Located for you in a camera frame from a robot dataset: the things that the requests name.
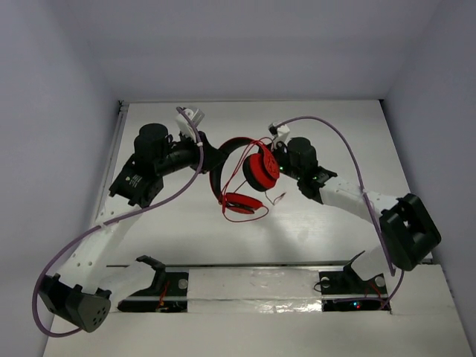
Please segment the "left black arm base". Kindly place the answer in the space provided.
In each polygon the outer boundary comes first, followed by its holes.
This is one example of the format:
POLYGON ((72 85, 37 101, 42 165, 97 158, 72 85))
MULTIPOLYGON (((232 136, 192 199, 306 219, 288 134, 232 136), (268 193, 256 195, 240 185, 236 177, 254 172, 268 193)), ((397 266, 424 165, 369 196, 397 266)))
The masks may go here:
POLYGON ((134 293, 118 304, 120 312, 187 312, 187 292, 189 273, 170 271, 165 274, 161 288, 150 287, 134 293))

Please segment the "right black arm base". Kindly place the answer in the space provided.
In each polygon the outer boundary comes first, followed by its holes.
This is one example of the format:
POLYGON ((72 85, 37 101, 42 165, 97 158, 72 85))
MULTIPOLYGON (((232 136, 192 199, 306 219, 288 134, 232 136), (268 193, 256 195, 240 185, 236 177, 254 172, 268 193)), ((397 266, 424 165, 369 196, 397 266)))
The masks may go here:
POLYGON ((323 271, 313 290, 321 294, 324 312, 360 312, 389 310, 383 274, 369 280, 344 271, 323 271))

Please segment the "aluminium rail at front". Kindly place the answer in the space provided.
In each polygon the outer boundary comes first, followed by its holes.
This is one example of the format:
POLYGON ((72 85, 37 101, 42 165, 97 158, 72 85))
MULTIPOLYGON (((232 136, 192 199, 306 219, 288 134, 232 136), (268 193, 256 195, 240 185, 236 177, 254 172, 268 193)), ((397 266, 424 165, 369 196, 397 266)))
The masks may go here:
POLYGON ((328 261, 306 261, 306 262, 287 262, 287 263, 166 263, 163 264, 166 267, 178 268, 178 267, 191 267, 191 268, 271 268, 271 267, 338 267, 344 266, 349 260, 328 260, 328 261))

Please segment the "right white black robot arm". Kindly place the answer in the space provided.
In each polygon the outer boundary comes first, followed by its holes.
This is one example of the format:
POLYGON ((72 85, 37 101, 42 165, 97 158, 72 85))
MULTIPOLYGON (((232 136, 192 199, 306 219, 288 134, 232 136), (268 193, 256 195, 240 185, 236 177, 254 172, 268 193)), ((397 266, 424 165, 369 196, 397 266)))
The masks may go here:
POLYGON ((341 209, 374 226, 379 244, 351 259, 344 285, 360 292, 370 278, 395 270, 412 271, 442 240, 420 197, 386 196, 364 189, 322 167, 310 141, 293 138, 272 150, 283 175, 297 181, 301 194, 321 205, 341 209))

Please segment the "white foil covered block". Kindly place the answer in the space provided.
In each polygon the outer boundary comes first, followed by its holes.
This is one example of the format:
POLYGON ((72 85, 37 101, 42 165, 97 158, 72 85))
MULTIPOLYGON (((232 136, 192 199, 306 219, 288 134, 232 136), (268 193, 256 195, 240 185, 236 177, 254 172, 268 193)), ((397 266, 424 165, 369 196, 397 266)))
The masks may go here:
POLYGON ((194 314, 313 313, 322 311, 315 291, 318 271, 297 267, 194 268, 187 311, 194 314))

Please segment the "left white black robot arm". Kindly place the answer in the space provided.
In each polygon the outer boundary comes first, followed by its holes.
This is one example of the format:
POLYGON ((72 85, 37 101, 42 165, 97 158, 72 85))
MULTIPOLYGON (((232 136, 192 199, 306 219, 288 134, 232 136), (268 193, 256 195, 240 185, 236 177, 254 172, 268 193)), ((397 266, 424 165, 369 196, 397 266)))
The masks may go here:
POLYGON ((142 126, 133 154, 110 186, 95 224, 40 273, 32 297, 36 327, 52 338, 94 332, 130 295, 161 291, 166 275, 162 262, 142 255, 107 275, 109 258, 142 214, 177 199, 198 175, 225 158, 195 125, 182 125, 178 141, 162 124, 142 126))

